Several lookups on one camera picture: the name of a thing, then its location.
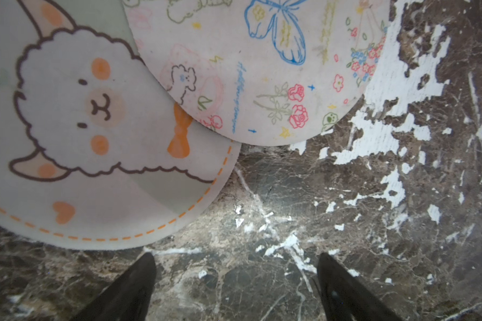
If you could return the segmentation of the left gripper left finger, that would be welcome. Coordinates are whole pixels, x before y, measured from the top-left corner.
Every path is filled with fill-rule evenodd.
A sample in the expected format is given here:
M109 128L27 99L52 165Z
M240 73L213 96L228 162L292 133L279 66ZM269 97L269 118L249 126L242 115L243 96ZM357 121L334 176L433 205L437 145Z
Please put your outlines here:
M72 320L144 320L156 276L154 256L143 254Z

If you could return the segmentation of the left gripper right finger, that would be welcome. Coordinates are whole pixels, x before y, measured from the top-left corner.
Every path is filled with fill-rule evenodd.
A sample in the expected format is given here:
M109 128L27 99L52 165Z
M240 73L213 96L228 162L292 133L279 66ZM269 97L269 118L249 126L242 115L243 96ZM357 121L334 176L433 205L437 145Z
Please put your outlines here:
M319 256L317 277L327 320L401 319L327 253Z

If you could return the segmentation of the white sheep coaster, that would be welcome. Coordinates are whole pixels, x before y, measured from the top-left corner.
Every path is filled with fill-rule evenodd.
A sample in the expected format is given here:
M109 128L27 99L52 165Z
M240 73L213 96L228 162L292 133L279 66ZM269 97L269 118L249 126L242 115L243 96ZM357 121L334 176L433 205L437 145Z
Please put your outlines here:
M0 226L73 250L145 246L196 220L241 145L138 54L121 1L0 1Z

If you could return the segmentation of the butterfly doodle coaster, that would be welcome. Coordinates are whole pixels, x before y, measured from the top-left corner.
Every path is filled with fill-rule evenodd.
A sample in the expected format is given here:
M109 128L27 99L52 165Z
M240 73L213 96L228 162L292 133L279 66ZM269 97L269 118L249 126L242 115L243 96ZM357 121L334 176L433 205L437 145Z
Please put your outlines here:
M389 1L124 1L172 98L240 143L310 139L341 120L382 58Z

